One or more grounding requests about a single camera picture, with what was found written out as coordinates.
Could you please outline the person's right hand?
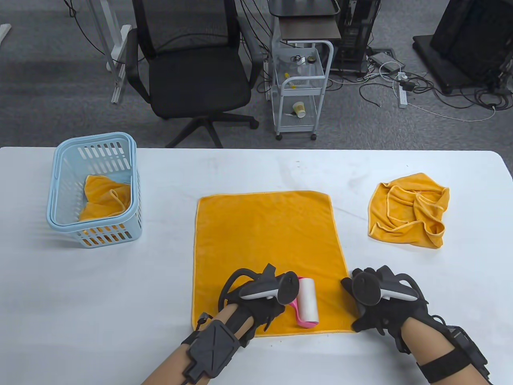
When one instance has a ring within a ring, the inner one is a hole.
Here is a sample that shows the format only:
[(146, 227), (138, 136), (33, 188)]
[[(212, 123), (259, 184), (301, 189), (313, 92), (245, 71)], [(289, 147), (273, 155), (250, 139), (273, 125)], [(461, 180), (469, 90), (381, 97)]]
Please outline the person's right hand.
[(341, 286), (357, 303), (359, 317), (352, 323), (354, 332), (376, 329), (387, 331), (401, 353), (410, 354), (401, 336), (408, 318), (429, 316), (428, 302), (416, 281), (405, 273), (395, 274), (387, 265), (378, 269), (356, 268)]

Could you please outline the person's left hand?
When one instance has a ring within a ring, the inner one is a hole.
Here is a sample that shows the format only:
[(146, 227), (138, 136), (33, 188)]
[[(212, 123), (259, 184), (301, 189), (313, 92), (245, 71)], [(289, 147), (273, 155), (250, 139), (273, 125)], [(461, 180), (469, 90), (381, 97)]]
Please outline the person's left hand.
[[(229, 329), (233, 332), (238, 332), (250, 317), (253, 318), (253, 325), (239, 339), (243, 348), (255, 337), (256, 331), (260, 326), (265, 325), (265, 332), (273, 320), (285, 311), (285, 306), (280, 304), (275, 297), (271, 297), (271, 299), (268, 299), (267, 296), (251, 300), (242, 299), (241, 292), (244, 288), (251, 284), (256, 284), (262, 279), (267, 283), (269, 279), (276, 278), (275, 273), (276, 268), (271, 264), (267, 264), (264, 271), (259, 274), (248, 268), (240, 268), (229, 277), (220, 292), (217, 304), (219, 312), (225, 308), (225, 305), (237, 305), (236, 311), (226, 322), (226, 326)], [(249, 277), (252, 280), (232, 290), (232, 285), (241, 276)]]

